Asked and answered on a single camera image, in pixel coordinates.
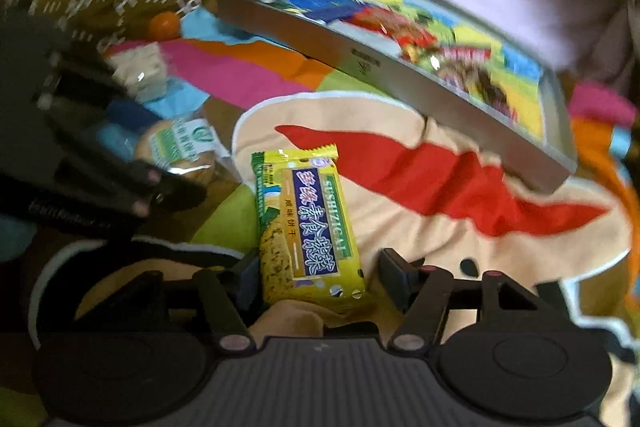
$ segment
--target yellow snack wrapper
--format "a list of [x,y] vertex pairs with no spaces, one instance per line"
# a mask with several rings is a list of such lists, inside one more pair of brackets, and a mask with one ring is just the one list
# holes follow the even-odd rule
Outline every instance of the yellow snack wrapper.
[[312,302],[338,313],[368,299],[335,145],[252,155],[264,301]]

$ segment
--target colorful blanket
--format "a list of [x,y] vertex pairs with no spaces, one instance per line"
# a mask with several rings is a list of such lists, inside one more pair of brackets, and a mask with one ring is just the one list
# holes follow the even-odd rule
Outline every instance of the colorful blanket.
[[[242,183],[214,181],[204,204],[158,216],[143,233],[246,253],[258,240],[251,153],[335,143],[363,269],[376,297],[372,312],[350,317],[310,304],[279,302],[252,327],[258,341],[265,335],[321,335],[322,325],[363,319],[374,321],[388,339],[401,317],[374,266],[376,252],[392,247],[409,261],[425,257],[456,277],[472,277],[462,268],[463,262],[472,262],[479,273],[502,270],[534,290],[540,283],[558,282],[577,324],[607,329],[618,344],[635,347],[625,316],[598,309],[607,316],[593,317],[580,295],[585,280],[597,292],[598,277],[616,270],[626,277],[631,225],[610,192],[573,178],[555,194],[540,196],[507,176],[498,157],[462,134],[324,64],[229,32],[204,10],[186,17],[183,30],[197,40],[165,42],[162,48],[172,73],[189,84],[178,82],[153,108],[168,118],[206,99],[207,117],[232,151]],[[51,253],[58,249],[52,247]],[[188,277],[196,269],[162,261],[154,267],[168,277]],[[117,282],[102,282],[83,308],[104,299],[140,269],[121,270]],[[474,315],[452,314],[446,337],[471,323]],[[614,381],[601,413],[607,425],[622,427],[628,425],[634,369],[614,356],[612,363]]]

